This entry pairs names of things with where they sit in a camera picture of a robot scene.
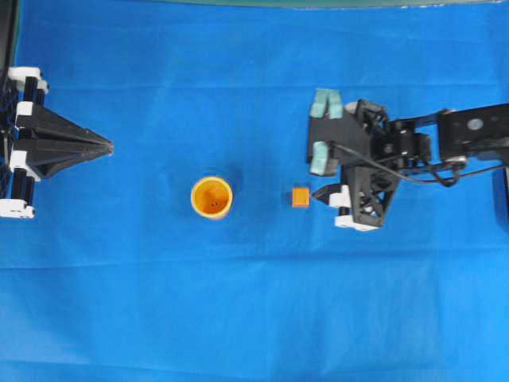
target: orange block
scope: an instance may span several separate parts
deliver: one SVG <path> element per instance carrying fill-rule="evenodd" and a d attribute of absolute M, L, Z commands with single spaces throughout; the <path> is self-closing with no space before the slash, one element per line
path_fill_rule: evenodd
<path fill-rule="evenodd" d="M 305 187 L 292 189 L 292 207 L 305 209 L 309 207 L 309 189 Z"/>

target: blue surface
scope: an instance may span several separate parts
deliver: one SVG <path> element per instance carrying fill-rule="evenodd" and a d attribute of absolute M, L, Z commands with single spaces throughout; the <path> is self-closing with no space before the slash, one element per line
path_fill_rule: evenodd
<path fill-rule="evenodd" d="M 0 221 L 0 380 L 507 380 L 499 180 L 403 183 L 364 234 L 288 192 L 331 182 L 304 161 L 315 88 L 392 118 L 507 102 L 508 15 L 24 1 L 17 63 L 115 156 Z M 225 220 L 189 203 L 209 173 Z"/>

